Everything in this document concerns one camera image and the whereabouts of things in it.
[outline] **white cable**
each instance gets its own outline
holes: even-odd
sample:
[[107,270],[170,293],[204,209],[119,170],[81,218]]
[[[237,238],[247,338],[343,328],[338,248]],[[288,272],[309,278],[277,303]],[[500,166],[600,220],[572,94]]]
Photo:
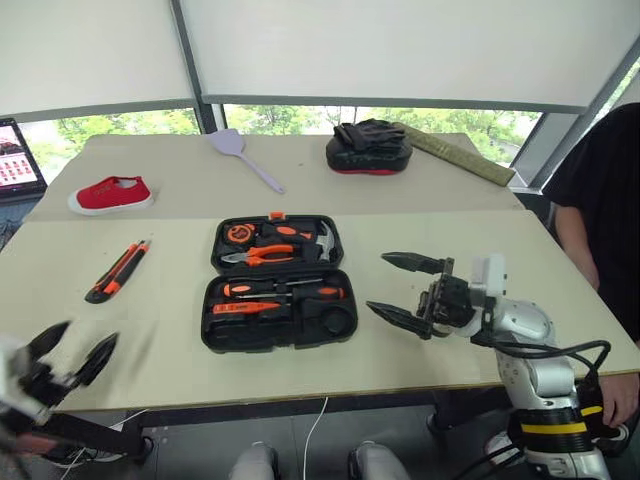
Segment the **white cable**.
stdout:
[[[131,420],[132,418],[137,417],[138,415],[143,414],[144,412],[148,411],[148,408],[145,408],[144,410],[140,410],[139,412],[134,413],[133,415],[131,415],[130,417],[125,418],[124,420],[121,420],[118,423],[114,423],[113,425],[111,425],[109,428],[118,428],[120,425],[122,425],[125,422],[128,422],[129,420]],[[78,452],[78,455],[76,455],[76,458],[73,459],[73,462],[71,462],[71,465],[69,465],[67,468],[67,470],[64,472],[64,474],[62,475],[62,477],[60,477],[60,480],[64,480],[65,478],[67,478],[67,475],[69,475],[69,472],[71,471],[71,469],[74,467],[74,465],[76,464],[76,462],[78,461],[78,459],[80,458],[80,456],[87,450],[86,447],[84,447],[82,450],[80,450],[80,452]]]
[[309,430],[309,434],[307,435],[307,441],[304,442],[304,460],[302,465],[302,480],[307,480],[307,449],[309,448],[309,439],[311,438],[311,434],[313,433],[313,431],[316,429],[318,422],[322,418],[322,415],[324,415],[324,411],[327,408],[327,403],[329,403],[329,397],[326,397],[324,399],[324,405],[322,406],[322,410],[320,410],[320,415],[318,415],[318,418],[316,418],[316,421],[311,427],[311,430]]

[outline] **red shoe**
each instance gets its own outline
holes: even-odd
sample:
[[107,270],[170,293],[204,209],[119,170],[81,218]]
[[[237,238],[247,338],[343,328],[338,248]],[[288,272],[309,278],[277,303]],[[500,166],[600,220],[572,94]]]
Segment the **red shoe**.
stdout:
[[126,209],[146,208],[153,196],[142,177],[108,177],[69,195],[69,208],[82,215],[102,215]]

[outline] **table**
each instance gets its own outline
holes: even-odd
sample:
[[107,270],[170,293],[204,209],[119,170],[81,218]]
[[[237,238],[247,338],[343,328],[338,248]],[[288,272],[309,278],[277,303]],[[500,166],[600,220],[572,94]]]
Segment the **table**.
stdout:
[[[77,367],[99,339],[120,332],[107,368],[90,388],[69,395],[62,410],[493,385],[499,377],[491,350],[458,337],[422,341],[386,324],[364,302],[415,308],[431,281],[380,260],[383,252],[451,256],[461,277],[469,275],[474,256],[501,252],[508,297],[540,305],[554,320],[561,346],[603,338],[614,345],[603,372],[640,370],[640,351],[531,212],[333,218],[346,252],[340,268],[351,279],[359,314],[358,329],[345,343],[266,354],[209,351],[200,340],[200,315],[205,287],[216,276],[209,256],[221,219],[26,223],[0,255],[0,272],[11,272],[0,275],[1,330],[28,339],[71,318],[51,355],[60,371]],[[105,304],[84,302],[96,277],[140,238],[152,238],[153,245],[127,286]]]
[[[477,153],[465,134],[441,138]],[[272,191],[235,157],[204,136],[92,137],[27,217],[83,220],[67,208],[70,192],[111,175],[142,175],[153,208],[101,218],[223,218],[274,210],[325,215],[457,210],[522,210],[508,188],[414,149],[407,169],[392,176],[341,175],[329,169],[326,135],[247,135],[245,153],[287,189]]]

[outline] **yellow stripe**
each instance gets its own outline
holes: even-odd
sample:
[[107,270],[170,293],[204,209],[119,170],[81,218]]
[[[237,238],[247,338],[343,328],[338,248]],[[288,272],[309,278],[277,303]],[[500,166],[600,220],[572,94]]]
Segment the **yellow stripe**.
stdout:
[[525,425],[522,424],[524,433],[537,433],[541,435],[561,435],[563,433],[583,433],[587,431],[587,425],[580,423],[565,423],[563,425]]
[[582,414],[583,417],[586,417],[589,415],[593,415],[594,413],[600,413],[602,410],[603,409],[600,406],[587,407],[580,410],[580,413]]

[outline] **white spatula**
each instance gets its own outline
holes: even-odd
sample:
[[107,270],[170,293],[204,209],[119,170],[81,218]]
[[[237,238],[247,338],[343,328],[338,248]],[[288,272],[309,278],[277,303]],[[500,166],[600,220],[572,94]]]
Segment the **white spatula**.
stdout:
[[244,150],[244,138],[238,133],[235,128],[228,128],[226,130],[218,130],[207,135],[211,144],[224,155],[233,155],[241,159],[246,163],[251,170],[260,175],[260,178],[264,180],[267,185],[273,188],[278,193],[284,193],[284,187],[280,185],[275,178],[262,170],[258,165],[249,160],[242,151]]

